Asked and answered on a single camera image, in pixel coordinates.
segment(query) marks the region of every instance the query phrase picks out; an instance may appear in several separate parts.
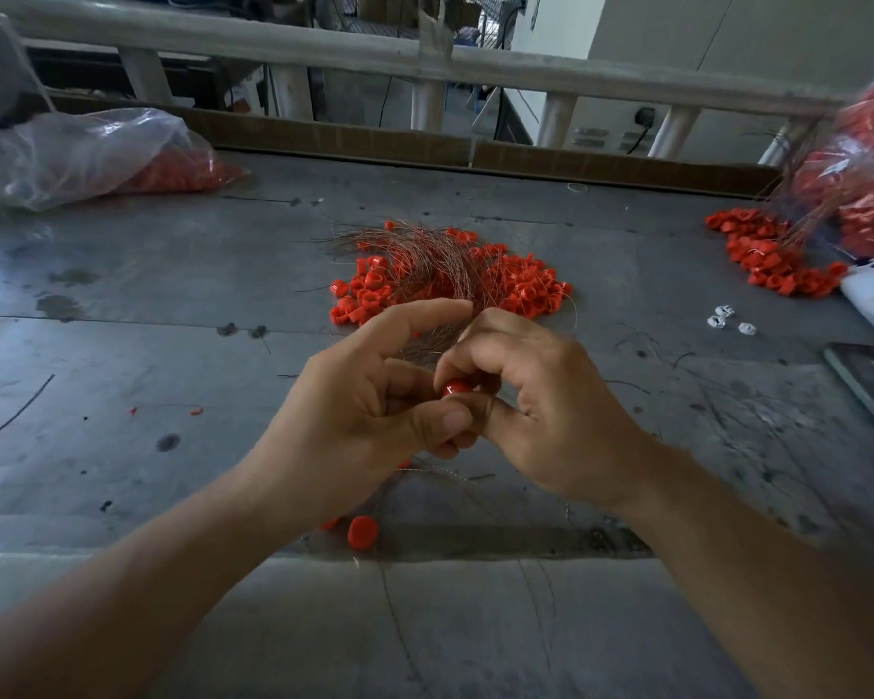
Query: metal railing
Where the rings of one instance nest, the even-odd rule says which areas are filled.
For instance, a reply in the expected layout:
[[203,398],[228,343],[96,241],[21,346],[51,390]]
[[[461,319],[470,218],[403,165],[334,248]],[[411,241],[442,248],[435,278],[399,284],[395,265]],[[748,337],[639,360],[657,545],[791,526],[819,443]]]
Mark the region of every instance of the metal railing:
[[171,102],[154,53],[177,52],[268,63],[278,107],[312,119],[306,69],[396,75],[415,81],[411,127],[439,131],[446,82],[544,91],[538,146],[560,149],[579,97],[671,106],[649,156],[674,159],[702,109],[787,117],[761,158],[777,166],[786,140],[803,135],[851,96],[831,89],[725,73],[454,46],[440,22],[421,15],[420,40],[330,32],[177,12],[124,0],[0,0],[30,39],[116,46],[139,100]]

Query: bag of red plastic parts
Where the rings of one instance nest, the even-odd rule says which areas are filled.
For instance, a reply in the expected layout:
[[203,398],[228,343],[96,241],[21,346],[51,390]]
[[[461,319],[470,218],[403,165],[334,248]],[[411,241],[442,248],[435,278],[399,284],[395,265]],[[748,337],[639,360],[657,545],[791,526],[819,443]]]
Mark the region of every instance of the bag of red plastic parts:
[[46,210],[105,194],[212,191],[246,172],[152,108],[48,113],[0,130],[0,206]]
[[805,213],[795,230],[824,227],[852,257],[874,257],[874,83],[839,113],[832,136],[809,154],[788,191]]

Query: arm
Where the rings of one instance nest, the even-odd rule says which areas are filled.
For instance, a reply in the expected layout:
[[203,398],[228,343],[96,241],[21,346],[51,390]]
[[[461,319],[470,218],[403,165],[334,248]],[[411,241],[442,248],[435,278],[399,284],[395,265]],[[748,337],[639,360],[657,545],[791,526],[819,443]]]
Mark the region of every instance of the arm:
[[456,436],[466,407],[435,400],[431,372],[390,357],[471,309],[395,306],[315,356],[234,469],[0,615],[0,697],[139,693],[270,554],[364,502],[419,451],[471,446],[474,435]]
[[622,409],[582,346],[490,309],[437,366],[500,375],[461,396],[477,430],[541,487],[621,517],[662,559],[726,651],[771,697],[874,697],[874,588],[839,583],[816,550],[751,510]]

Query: hand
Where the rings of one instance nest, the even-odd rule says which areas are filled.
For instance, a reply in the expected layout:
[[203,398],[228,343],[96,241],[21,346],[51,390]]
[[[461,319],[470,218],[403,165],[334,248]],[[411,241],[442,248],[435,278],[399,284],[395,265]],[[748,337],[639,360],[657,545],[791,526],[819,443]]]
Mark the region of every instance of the hand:
[[[518,390],[518,409],[495,397],[498,375]],[[434,376],[475,376],[495,387],[458,395],[482,434],[537,485],[617,512],[653,469],[664,446],[608,390],[576,341],[500,309],[482,312],[443,354]]]
[[471,302],[454,299],[396,305],[307,361],[235,471],[270,533],[297,535],[347,513],[420,451],[453,458],[475,444],[466,406],[437,399],[430,370],[394,358],[413,333],[471,315]]

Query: fingernail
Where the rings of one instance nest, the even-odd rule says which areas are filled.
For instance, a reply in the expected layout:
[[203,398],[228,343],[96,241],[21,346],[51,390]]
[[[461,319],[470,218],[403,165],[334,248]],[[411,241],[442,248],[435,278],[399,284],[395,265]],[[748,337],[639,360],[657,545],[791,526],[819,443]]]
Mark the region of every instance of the fingernail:
[[455,436],[472,423],[472,415],[466,409],[452,409],[443,415],[443,428],[449,436]]

